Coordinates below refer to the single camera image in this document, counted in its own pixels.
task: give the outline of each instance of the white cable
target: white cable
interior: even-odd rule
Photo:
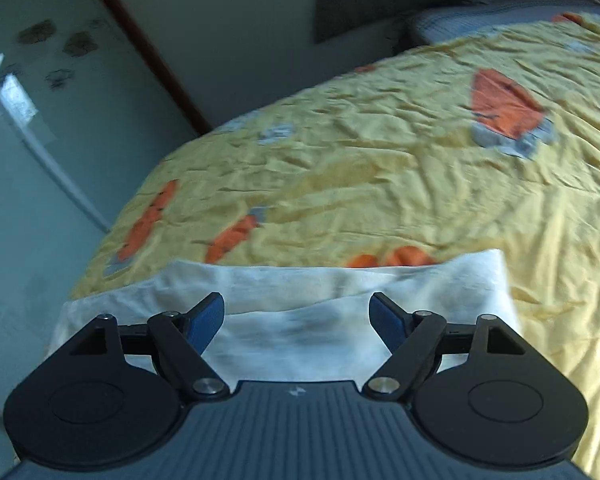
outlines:
[[[38,138],[32,133],[20,115],[13,110],[10,102],[8,102],[0,92],[0,106],[6,111],[6,115],[16,126],[16,131],[20,140],[24,143],[33,157],[49,174],[56,184],[64,191],[69,199],[80,208],[81,211],[96,225],[98,229],[104,233],[108,233],[110,229],[109,223],[104,216],[96,209],[91,200],[82,192],[80,187],[67,175],[62,167],[56,162],[52,155],[40,143]]]

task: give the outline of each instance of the brown baseboard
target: brown baseboard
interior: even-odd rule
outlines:
[[[209,133],[211,124],[203,117],[200,110],[193,104],[189,94],[185,91],[169,67],[162,60],[155,47],[145,36],[142,29],[127,12],[120,0],[102,0],[109,12],[112,13],[120,28],[124,31],[132,45],[144,59],[151,72],[158,78],[173,101],[178,105],[191,126],[200,134]]]

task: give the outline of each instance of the white cloth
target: white cloth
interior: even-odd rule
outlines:
[[[238,380],[334,381],[359,386],[389,357],[369,324],[368,302],[384,292],[404,310],[431,310],[448,322],[496,314],[520,332],[498,250],[429,267],[377,269],[223,267],[176,261],[153,278],[65,303],[50,350],[94,316],[142,323],[165,310],[186,312],[210,292],[227,316],[203,358],[234,388]],[[152,369],[150,361],[128,357]],[[458,358],[445,366],[458,364]]]

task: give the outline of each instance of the bed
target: bed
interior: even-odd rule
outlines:
[[[317,1],[321,40],[413,7]],[[72,297],[178,258],[363,267],[400,264],[404,248],[419,264],[500,249],[524,337],[586,396],[574,461],[600,479],[600,12],[573,10],[442,38],[182,146]],[[506,124],[490,113],[505,104]]]

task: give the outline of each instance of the bedsheet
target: bedsheet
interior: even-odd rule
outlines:
[[[574,460],[600,479],[600,18],[576,21],[409,51],[182,146],[120,213],[73,297],[177,258],[341,267],[403,246],[439,262],[500,249],[524,337],[587,399]],[[476,74],[493,71],[551,123],[528,156],[475,140],[477,124],[497,122],[472,108]]]

